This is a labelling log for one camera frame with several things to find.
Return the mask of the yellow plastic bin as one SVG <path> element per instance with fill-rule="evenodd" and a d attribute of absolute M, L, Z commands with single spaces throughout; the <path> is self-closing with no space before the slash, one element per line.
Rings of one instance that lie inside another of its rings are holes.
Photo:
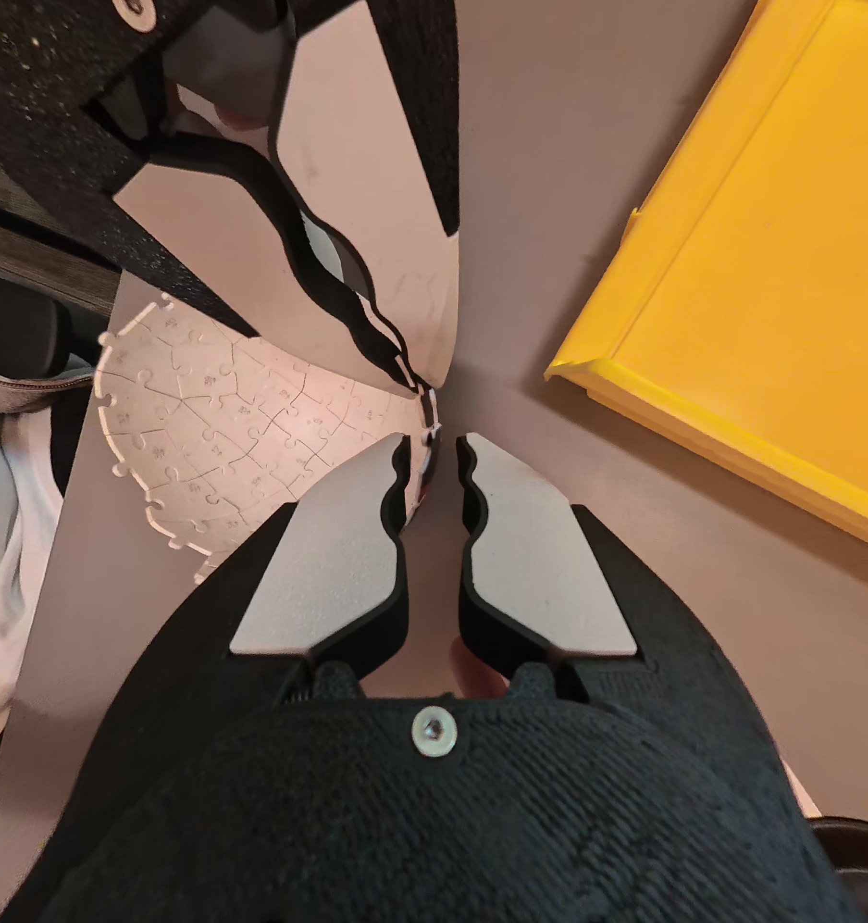
<path fill-rule="evenodd" d="M 868 543 L 868 1 L 757 4 L 544 376 Z"/>

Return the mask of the grey zipper bag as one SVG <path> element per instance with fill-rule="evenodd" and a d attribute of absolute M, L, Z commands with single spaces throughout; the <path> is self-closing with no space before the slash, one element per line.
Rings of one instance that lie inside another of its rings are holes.
<path fill-rule="evenodd" d="M 12 378 L 0 374 L 0 415 L 37 412 L 71 391 L 91 389 L 95 371 L 94 364 L 71 353 L 57 375 Z"/>

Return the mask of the colourful cartoon puzzle ball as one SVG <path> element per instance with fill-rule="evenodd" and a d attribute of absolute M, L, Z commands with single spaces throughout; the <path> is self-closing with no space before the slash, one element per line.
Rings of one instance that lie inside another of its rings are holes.
<path fill-rule="evenodd" d="M 411 438 L 407 517 L 431 460 L 419 397 L 372 387 L 247 338 L 166 294 L 99 338 L 98 415 L 114 474 L 148 523 L 202 556 L 203 583 L 280 507 L 392 434 Z"/>

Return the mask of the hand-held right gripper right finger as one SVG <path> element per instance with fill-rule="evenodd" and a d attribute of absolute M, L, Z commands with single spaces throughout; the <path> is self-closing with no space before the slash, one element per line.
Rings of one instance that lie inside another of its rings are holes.
<path fill-rule="evenodd" d="M 478 433 L 456 441 L 463 488 L 459 628 L 504 679 L 527 663 L 638 656 L 573 505 L 548 479 Z"/>

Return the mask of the person's right hand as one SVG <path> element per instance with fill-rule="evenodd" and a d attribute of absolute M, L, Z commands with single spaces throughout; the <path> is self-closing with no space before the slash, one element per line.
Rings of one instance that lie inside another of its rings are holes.
<path fill-rule="evenodd" d="M 508 681 L 469 650 L 462 638 L 456 637 L 451 642 L 449 661 L 463 698 L 489 700 L 504 697 Z"/>

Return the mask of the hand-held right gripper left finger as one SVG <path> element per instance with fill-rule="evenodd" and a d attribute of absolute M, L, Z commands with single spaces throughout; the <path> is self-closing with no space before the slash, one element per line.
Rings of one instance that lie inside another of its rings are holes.
<path fill-rule="evenodd" d="M 393 433 L 307 491 L 242 616 L 235 655 L 340 662 L 363 679 L 404 645 L 409 604 L 401 532 L 411 473 L 408 436 Z"/>

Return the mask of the person's white sweatshirt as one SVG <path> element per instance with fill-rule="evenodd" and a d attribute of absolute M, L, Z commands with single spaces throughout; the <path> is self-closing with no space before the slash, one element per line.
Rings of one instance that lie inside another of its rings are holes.
<path fill-rule="evenodd" d="M 0 734 L 8 720 L 62 510 L 51 412 L 0 422 Z"/>

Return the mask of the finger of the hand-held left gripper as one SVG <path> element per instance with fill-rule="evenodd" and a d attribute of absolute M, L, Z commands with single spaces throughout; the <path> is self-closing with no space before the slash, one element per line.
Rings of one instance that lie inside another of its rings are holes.
<path fill-rule="evenodd" d="M 370 387 L 417 393 L 394 334 L 319 260 L 298 202 L 251 147 L 166 137 L 113 199 L 262 340 Z"/>
<path fill-rule="evenodd" d="M 271 143 L 305 212 L 364 272 L 371 319 L 442 386 L 459 315 L 459 50 L 452 2 L 291 2 Z"/>

